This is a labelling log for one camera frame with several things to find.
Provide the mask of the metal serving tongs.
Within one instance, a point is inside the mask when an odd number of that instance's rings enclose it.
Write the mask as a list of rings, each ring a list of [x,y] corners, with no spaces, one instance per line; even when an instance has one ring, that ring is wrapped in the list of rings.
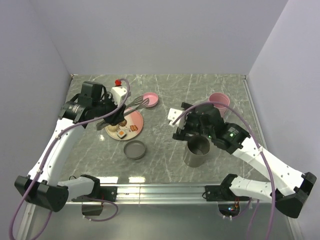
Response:
[[[131,103],[129,103],[128,105],[126,105],[125,109],[123,111],[120,112],[120,114],[111,122],[111,123],[107,123],[107,121],[104,119],[101,122],[98,122],[96,124],[96,130],[100,131],[103,128],[111,125],[111,126],[116,126],[119,123],[123,122],[125,120],[125,117],[137,110],[141,110],[144,109],[148,106],[148,104],[150,103],[150,99],[144,98],[142,95],[135,98]]]

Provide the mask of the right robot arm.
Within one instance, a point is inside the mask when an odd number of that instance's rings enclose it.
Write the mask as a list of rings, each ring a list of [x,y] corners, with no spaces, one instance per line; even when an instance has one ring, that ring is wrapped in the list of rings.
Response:
[[[191,142],[192,137],[205,137],[268,179],[267,182],[256,181],[230,173],[217,191],[213,191],[211,186],[205,187],[208,202],[253,198],[274,203],[275,208],[287,217],[299,217],[317,181],[313,173],[302,173],[282,162],[259,145],[248,130],[224,121],[211,102],[197,105],[183,102],[181,108],[171,108],[167,116],[169,125],[177,128],[173,139]]]

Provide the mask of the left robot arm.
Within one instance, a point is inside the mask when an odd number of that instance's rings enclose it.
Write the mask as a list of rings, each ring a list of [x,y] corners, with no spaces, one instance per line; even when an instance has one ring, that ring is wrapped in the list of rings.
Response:
[[[81,196],[98,200],[99,178],[83,174],[61,182],[61,172],[89,123],[103,119],[116,125],[125,119],[125,102],[130,95],[130,84],[125,78],[117,79],[110,91],[101,83],[83,82],[81,92],[62,106],[54,133],[37,164],[27,176],[15,180],[14,186],[23,200],[52,212],[59,212],[67,201]]]

